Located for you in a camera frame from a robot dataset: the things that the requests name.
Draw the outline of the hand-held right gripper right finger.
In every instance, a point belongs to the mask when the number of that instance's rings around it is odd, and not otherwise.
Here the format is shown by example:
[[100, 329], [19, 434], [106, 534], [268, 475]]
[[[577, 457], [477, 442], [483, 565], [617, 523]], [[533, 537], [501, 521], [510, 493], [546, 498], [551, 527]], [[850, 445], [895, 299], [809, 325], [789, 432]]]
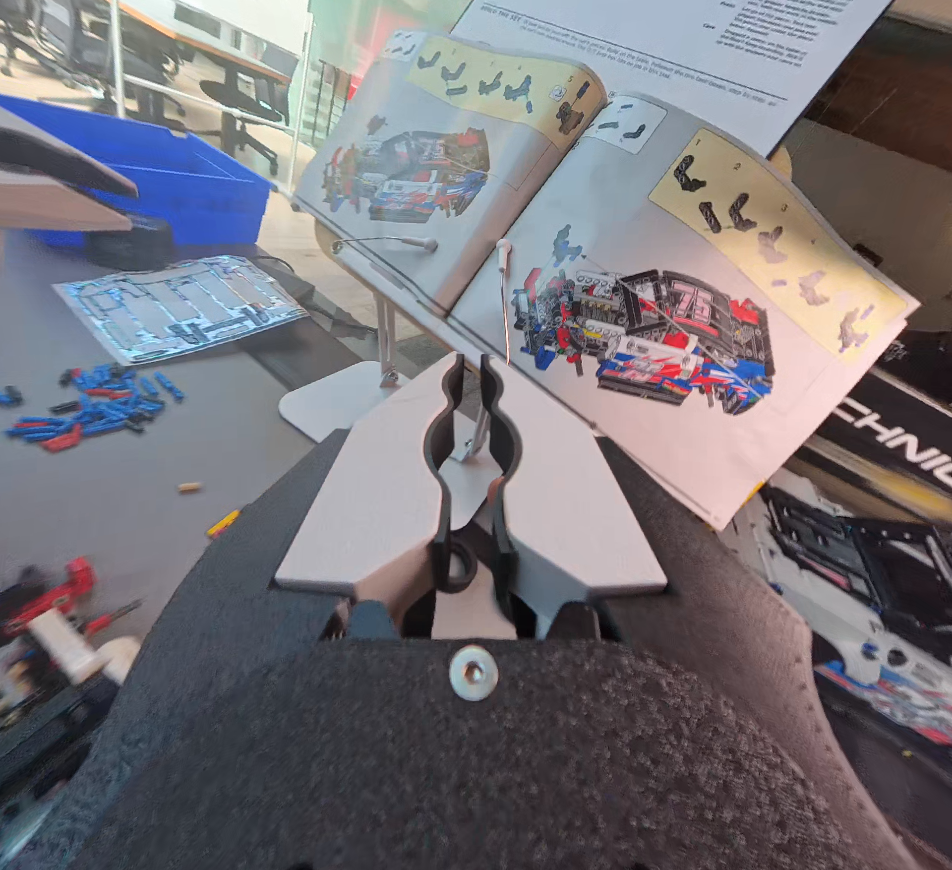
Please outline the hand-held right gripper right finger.
[[667, 577], [588, 424], [502, 359], [480, 367], [487, 447], [488, 567], [504, 615], [548, 636], [565, 606], [657, 595]]

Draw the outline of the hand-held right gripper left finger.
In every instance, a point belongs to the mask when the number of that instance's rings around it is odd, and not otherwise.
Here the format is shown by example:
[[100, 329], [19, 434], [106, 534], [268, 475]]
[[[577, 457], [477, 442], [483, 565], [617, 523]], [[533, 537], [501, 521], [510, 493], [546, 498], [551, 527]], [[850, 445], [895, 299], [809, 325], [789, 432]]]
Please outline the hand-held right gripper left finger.
[[450, 353], [346, 436], [275, 573], [282, 591], [379, 603], [399, 634], [432, 634], [453, 573], [456, 412], [467, 372]]

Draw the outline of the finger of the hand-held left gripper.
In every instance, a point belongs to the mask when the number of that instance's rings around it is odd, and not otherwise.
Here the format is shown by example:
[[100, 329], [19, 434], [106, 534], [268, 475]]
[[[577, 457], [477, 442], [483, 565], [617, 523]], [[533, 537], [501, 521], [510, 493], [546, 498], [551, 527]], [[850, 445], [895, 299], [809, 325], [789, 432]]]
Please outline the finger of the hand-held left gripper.
[[43, 175], [1, 171], [2, 229], [129, 232], [130, 219]]
[[1, 109], [3, 170], [41, 174], [68, 186], [137, 199], [137, 185], [18, 115]]

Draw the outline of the toy brick race car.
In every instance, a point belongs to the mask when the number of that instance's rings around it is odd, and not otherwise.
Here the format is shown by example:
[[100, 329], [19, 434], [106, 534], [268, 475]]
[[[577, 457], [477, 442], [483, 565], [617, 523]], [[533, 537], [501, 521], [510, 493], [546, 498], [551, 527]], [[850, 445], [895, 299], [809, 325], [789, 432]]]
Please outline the toy brick race car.
[[142, 605], [85, 615], [97, 584], [85, 558], [55, 584], [26, 567], [1, 595], [1, 812], [6, 846], [40, 822], [89, 755], [140, 642], [98, 642]]

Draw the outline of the grey desk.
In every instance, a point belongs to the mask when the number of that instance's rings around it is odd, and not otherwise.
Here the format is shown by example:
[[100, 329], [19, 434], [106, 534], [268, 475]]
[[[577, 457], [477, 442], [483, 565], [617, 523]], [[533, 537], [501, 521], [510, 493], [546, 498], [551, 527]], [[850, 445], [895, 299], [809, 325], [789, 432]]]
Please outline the grey desk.
[[[58, 377], [109, 356], [53, 291], [103, 274], [24, 232], [2, 233], [1, 379], [24, 403], [2, 424], [61, 399]], [[94, 613], [142, 605], [113, 627], [145, 638], [206, 549], [206, 531], [254, 502], [313, 449], [279, 415], [279, 400], [358, 362], [311, 316], [246, 341], [158, 365], [184, 391], [148, 433], [109, 435], [61, 455], [1, 444], [2, 585], [34, 565], [53, 579], [85, 557], [98, 578]], [[203, 483], [179, 495], [180, 483]]]

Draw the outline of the small black device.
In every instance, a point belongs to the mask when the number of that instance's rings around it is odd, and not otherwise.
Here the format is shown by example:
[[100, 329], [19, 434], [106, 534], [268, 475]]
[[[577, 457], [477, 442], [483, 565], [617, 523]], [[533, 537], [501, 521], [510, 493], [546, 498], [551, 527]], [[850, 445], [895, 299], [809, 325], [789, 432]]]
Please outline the small black device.
[[170, 223], [149, 215], [128, 215], [128, 231], [90, 231], [83, 251], [93, 264], [115, 271], [153, 271], [173, 264], [176, 250]]

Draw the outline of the black rubber toy tyre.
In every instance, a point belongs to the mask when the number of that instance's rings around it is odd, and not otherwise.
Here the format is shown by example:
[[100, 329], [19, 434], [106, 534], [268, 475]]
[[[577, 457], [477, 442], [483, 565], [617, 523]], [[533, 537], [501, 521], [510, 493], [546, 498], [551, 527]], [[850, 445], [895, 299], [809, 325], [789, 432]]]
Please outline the black rubber toy tyre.
[[466, 591], [476, 578], [479, 559], [474, 548], [451, 536], [437, 556], [436, 588], [446, 595]]

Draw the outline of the white book stand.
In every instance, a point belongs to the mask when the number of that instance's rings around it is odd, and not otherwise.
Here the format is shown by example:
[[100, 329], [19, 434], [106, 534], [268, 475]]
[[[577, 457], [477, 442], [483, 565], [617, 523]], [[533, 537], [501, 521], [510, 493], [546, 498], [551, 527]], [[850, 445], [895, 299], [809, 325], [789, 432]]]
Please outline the white book stand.
[[482, 409], [487, 421], [487, 445], [501, 476], [475, 490], [481, 482], [466, 473], [468, 460], [451, 452], [443, 459], [437, 446], [441, 422], [448, 422], [449, 450], [455, 448], [455, 410], [444, 388], [458, 366], [455, 354], [414, 380], [397, 375], [388, 380], [383, 362], [362, 362], [294, 390], [281, 399], [281, 417], [315, 442], [337, 430], [350, 430], [347, 442], [331, 467], [325, 486], [309, 519], [326, 516], [357, 519], [366, 515], [409, 525], [417, 530], [428, 522], [436, 529], [443, 514], [452, 515], [456, 501], [451, 484], [441, 477], [449, 463], [451, 473], [463, 476], [463, 499], [481, 504], [499, 502], [506, 509], [506, 492], [514, 501], [530, 495], [531, 472], [526, 438], [515, 428], [514, 418], [504, 410], [506, 376], [501, 364], [482, 367], [482, 379], [496, 383], [497, 402]]

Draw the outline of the black office chair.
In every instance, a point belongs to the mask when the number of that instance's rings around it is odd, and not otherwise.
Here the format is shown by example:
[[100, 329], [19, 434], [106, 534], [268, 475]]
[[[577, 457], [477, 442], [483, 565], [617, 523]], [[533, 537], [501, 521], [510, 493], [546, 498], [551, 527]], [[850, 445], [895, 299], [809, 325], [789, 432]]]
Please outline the black office chair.
[[[120, 15], [117, 33], [122, 43], [125, 78], [139, 78], [162, 87], [172, 84], [181, 65], [177, 44], [172, 38], [125, 13]], [[184, 108], [165, 93], [137, 83], [125, 83], [125, 94], [135, 100], [134, 117], [142, 123], [163, 126], [184, 133]]]
[[198, 129], [195, 134], [218, 138], [221, 150], [230, 157], [251, 148], [268, 162], [268, 174], [274, 181], [278, 175], [278, 154], [265, 142], [252, 136], [252, 124], [290, 127], [290, 92], [299, 56], [271, 43], [265, 44], [262, 59], [256, 65], [240, 62], [226, 55], [200, 51], [223, 71], [220, 80], [199, 81], [202, 94], [225, 108], [220, 126]]

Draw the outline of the large blue plastic bin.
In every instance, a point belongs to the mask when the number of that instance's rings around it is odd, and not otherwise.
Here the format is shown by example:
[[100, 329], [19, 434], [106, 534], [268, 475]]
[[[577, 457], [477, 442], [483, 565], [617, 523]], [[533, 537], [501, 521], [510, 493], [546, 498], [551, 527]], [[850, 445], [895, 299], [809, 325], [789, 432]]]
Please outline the large blue plastic bin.
[[2, 107], [133, 182], [138, 197], [89, 189], [125, 213], [165, 220], [175, 245], [254, 245], [270, 184], [193, 134], [2, 96]]

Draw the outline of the shiny sticker sheet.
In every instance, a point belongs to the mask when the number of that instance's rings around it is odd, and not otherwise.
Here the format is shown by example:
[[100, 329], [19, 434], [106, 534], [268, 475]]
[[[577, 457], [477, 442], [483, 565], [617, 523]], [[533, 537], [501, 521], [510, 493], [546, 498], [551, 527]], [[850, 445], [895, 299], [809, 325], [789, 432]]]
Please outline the shiny sticker sheet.
[[232, 255], [56, 283], [53, 291], [110, 358], [125, 366], [207, 351], [307, 314], [254, 260]]

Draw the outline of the pile of blue red pins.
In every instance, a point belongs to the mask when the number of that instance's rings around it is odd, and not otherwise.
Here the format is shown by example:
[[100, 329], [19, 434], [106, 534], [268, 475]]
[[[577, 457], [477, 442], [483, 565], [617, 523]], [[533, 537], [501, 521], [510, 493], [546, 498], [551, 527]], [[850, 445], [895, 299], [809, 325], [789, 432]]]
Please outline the pile of blue red pins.
[[3, 440], [61, 455], [109, 435], [145, 435], [170, 404], [186, 399], [166, 373], [116, 362], [66, 369], [57, 382], [61, 399], [42, 414], [3, 423]]

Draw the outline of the open instruction booklet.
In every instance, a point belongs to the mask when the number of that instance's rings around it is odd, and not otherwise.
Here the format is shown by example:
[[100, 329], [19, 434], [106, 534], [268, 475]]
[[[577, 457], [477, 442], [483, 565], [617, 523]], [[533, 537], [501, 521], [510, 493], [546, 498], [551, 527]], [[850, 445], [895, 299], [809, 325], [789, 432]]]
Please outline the open instruction booklet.
[[387, 41], [294, 198], [718, 529], [919, 307], [710, 124], [448, 35]]

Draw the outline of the toy car set box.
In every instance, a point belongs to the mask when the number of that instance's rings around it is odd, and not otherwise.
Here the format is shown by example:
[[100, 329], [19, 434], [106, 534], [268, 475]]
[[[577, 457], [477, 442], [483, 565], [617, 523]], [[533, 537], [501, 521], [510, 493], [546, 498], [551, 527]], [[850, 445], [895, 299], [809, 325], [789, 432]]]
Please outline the toy car set box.
[[887, 814], [950, 813], [951, 339], [906, 329], [721, 540], [811, 634], [839, 742]]

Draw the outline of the glass partition panel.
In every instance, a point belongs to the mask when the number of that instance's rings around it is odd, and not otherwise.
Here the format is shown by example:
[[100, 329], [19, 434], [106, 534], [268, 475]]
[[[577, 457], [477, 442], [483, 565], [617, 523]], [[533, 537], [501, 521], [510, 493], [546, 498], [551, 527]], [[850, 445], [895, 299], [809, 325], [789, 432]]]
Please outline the glass partition panel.
[[394, 35], [448, 32], [470, 0], [305, 0], [302, 55], [291, 83], [292, 186]]

